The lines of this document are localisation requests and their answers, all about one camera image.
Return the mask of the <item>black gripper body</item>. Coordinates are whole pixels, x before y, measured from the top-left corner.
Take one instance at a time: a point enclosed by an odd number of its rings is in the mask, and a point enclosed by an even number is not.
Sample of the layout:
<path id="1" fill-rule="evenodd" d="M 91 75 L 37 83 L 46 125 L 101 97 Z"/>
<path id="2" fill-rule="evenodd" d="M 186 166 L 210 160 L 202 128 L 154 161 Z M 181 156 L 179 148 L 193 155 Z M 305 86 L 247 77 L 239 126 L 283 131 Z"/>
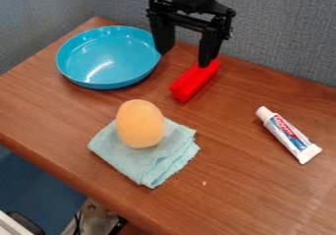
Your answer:
<path id="1" fill-rule="evenodd" d="M 174 27 L 198 32 L 206 28 L 222 28 L 222 39 L 231 34 L 235 12 L 215 0 L 147 0 L 146 17 L 165 17 Z"/>

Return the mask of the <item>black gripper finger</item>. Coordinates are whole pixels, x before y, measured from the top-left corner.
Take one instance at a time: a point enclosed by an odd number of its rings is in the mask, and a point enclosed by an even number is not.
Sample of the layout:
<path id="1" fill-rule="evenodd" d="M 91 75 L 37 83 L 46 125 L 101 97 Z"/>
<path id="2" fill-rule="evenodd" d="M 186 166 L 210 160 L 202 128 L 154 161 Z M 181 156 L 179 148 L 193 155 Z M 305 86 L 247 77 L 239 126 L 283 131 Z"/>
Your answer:
<path id="1" fill-rule="evenodd" d="M 161 55 L 163 55 L 174 46 L 174 25 L 165 17 L 149 17 L 150 31 L 154 40 L 154 46 Z"/>
<path id="2" fill-rule="evenodd" d="M 199 40 L 198 66 L 205 68 L 215 58 L 222 42 L 222 28 L 206 28 Z"/>

